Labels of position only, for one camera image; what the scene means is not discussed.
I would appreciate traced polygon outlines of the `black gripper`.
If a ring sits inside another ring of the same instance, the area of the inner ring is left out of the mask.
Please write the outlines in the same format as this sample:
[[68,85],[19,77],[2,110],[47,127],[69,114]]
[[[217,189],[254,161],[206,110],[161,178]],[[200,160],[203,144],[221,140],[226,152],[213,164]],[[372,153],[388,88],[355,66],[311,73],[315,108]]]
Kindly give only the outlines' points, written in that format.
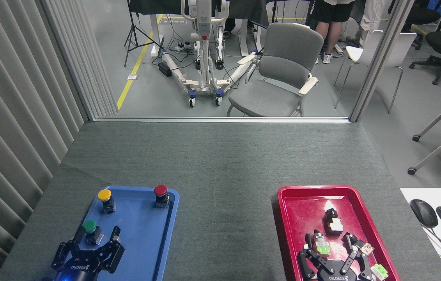
[[[371,281],[372,273],[368,256],[373,252],[372,245],[360,240],[351,233],[345,233],[342,240],[348,249],[349,256],[347,260],[345,262],[341,260],[324,260],[310,248],[311,235],[306,233],[306,244],[304,244],[302,251],[297,256],[302,279],[310,280],[315,275],[315,271],[311,270],[307,263],[307,261],[310,261],[317,269],[318,281],[358,281],[359,279]],[[360,265],[361,273],[359,274],[359,279],[350,268],[354,260],[358,261]]]
[[114,226],[110,240],[99,247],[96,253],[83,253],[79,244],[85,228],[79,226],[74,238],[59,244],[51,267],[57,272],[55,281],[97,281],[100,271],[114,273],[125,251],[119,234],[121,229]]

